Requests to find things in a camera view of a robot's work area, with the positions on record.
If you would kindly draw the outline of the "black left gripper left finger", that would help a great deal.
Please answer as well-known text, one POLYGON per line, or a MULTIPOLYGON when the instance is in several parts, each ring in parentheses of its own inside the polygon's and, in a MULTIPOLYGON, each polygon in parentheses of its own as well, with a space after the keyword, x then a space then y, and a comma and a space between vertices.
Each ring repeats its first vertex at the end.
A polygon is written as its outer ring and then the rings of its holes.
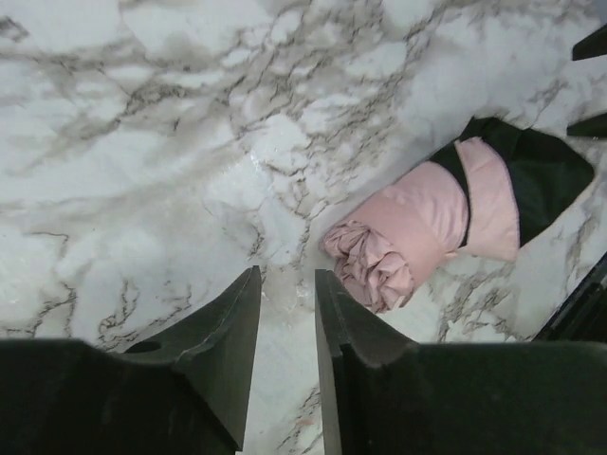
POLYGON ((251 267, 122 353, 77 339, 1 343, 5 454, 233 454, 243 448, 261 307, 251 267))

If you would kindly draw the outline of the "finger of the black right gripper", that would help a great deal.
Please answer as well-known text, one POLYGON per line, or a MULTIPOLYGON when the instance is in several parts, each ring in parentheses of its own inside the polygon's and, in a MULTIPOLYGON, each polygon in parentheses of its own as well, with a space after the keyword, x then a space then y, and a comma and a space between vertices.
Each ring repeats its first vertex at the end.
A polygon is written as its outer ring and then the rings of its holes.
POLYGON ((597 114, 568 125, 566 134, 569 137, 606 138, 607 113, 597 114))
POLYGON ((581 61, 607 54, 607 27, 601 27, 577 42, 572 49, 572 60, 581 61))

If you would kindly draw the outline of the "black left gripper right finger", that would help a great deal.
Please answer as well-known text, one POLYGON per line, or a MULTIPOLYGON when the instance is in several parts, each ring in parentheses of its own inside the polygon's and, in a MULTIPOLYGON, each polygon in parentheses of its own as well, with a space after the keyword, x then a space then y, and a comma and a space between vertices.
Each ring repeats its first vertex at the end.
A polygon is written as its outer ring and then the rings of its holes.
POLYGON ((606 347, 420 344, 315 274, 328 454, 602 454, 606 347))

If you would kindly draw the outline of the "pink folding umbrella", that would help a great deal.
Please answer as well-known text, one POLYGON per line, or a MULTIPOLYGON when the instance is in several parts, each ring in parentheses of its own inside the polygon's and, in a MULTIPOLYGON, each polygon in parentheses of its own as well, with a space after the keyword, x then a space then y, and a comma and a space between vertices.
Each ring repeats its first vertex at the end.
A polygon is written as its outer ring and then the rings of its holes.
POLYGON ((595 179, 594 167, 558 137, 472 118, 328 229, 321 247, 346 289, 384 313, 459 254, 514 262, 595 179))

